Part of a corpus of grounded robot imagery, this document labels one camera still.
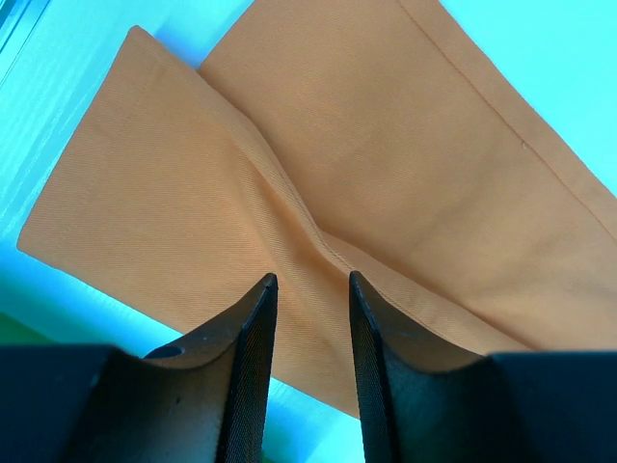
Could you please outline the orange trousers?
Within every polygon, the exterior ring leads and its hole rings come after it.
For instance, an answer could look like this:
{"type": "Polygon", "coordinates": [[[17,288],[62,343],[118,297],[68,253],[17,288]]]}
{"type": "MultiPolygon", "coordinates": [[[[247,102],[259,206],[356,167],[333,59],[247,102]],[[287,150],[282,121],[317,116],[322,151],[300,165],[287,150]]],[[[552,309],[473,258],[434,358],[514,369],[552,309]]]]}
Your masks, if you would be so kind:
{"type": "Polygon", "coordinates": [[[436,1],[133,27],[20,251],[187,332],[279,279],[273,375],[356,415],[349,275],[477,354],[616,345],[616,201],[436,1]]]}

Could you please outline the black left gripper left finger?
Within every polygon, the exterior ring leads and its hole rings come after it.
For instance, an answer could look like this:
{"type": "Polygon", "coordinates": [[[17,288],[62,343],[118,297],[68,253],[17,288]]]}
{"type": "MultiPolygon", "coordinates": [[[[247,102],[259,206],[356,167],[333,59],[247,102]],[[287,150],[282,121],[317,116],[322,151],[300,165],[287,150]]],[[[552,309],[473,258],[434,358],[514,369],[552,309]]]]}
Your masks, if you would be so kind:
{"type": "Polygon", "coordinates": [[[258,461],[277,306],[267,274],[142,358],[105,344],[3,347],[2,460],[258,461]]]}

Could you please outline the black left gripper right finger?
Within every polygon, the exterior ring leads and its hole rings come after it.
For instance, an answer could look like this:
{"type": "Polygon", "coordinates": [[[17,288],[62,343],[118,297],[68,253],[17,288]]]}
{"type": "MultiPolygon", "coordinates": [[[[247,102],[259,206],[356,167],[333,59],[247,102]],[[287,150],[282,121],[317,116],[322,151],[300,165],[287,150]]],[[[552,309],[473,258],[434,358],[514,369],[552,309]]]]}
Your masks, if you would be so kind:
{"type": "Polygon", "coordinates": [[[481,356],[422,327],[359,272],[349,317],[369,462],[612,462],[616,355],[481,356]]]}

